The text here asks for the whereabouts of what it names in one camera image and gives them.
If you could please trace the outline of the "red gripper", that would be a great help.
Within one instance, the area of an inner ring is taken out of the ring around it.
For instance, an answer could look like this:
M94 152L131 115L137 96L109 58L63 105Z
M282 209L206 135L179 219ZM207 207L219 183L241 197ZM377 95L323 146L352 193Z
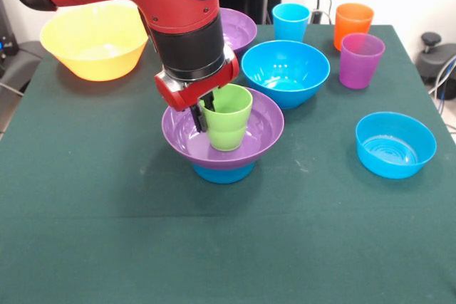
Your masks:
M165 69L154 76L158 92L171 108L177 111L190 108L198 132L207 131L207 121L204 111L198 105L199 99L203 108L214 112L214 93L212 91L225 86L239 75L239 63L230 47L224 47L222 61L224 64L215 74L202 80L175 80Z

